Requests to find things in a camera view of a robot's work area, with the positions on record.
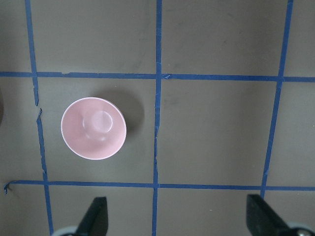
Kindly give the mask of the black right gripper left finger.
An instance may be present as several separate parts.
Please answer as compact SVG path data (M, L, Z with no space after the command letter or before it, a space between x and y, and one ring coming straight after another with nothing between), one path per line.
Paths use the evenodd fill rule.
M54 236L105 236L108 232L108 207L106 197L96 197L78 226L56 230Z

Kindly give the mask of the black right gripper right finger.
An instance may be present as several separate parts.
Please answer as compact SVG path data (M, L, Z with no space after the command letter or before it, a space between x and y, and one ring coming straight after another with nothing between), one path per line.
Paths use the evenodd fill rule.
M301 225L289 226L258 194L246 199L246 225L252 236L313 236Z

